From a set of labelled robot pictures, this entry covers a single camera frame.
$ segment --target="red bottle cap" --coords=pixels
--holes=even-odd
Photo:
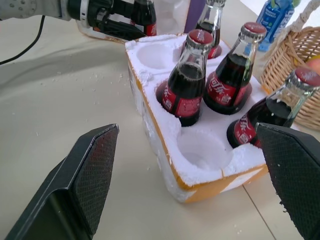
[[[189,37],[198,44],[211,44],[214,37],[207,31],[194,29],[189,32]]]
[[[264,34],[267,32],[267,29],[257,22],[247,22],[244,24],[244,27],[255,34]]]
[[[312,87],[320,87],[320,76],[312,69],[299,66],[295,69],[295,75],[301,82],[308,84]]]

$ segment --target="coca-cola bottle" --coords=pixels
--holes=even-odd
[[[313,70],[298,67],[284,85],[265,97],[239,120],[230,124],[226,135],[233,148],[251,143],[260,147],[255,126],[266,123],[290,128],[304,102],[320,89],[320,76]]]
[[[226,115],[242,109],[251,94],[249,81],[256,51],[266,32],[266,28],[256,22],[242,26],[234,46],[208,77],[203,100],[209,108]]]
[[[195,26],[195,29],[205,30],[213,37],[213,45],[208,54],[208,59],[213,59],[218,56],[217,53],[220,43],[221,17],[225,2],[226,0],[206,0],[202,14]]]
[[[212,44],[213,37],[207,31],[194,29],[189,32],[185,50],[161,89],[161,105],[179,118],[182,127],[191,126],[199,119],[206,85],[207,56]]]
[[[153,0],[134,0],[131,22],[146,36],[157,35],[157,17]]]

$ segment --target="wicker basket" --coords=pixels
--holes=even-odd
[[[262,87],[268,94],[278,89],[297,66],[306,66],[308,59],[320,55],[320,27],[302,29],[310,16],[310,13],[307,16],[303,14],[305,12],[292,26],[286,28],[288,34],[285,30],[281,33],[282,36],[285,34],[284,40],[278,39],[277,43],[270,47],[270,58],[260,77]],[[308,128],[320,130],[320,91],[305,102],[295,121]]]

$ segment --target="black cable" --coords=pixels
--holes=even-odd
[[[12,62],[12,61],[20,58],[23,54],[28,52],[38,42],[38,40],[39,40],[39,38],[41,36],[41,33],[42,33],[42,28],[44,27],[45,17],[46,16],[42,16],[42,18],[41,18],[39,32],[38,32],[38,35],[36,36],[35,40],[25,50],[20,52],[18,55],[14,56],[12,58],[9,58],[7,60],[4,60],[4,61],[0,61],[0,65],[7,64],[9,62]]]

